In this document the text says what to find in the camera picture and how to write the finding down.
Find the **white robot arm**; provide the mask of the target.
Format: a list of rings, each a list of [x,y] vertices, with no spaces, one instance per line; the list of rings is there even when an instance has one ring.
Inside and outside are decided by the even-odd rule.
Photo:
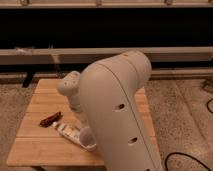
[[[57,86],[92,130],[107,171],[163,171],[135,101],[151,71],[144,53],[127,51],[72,71]]]

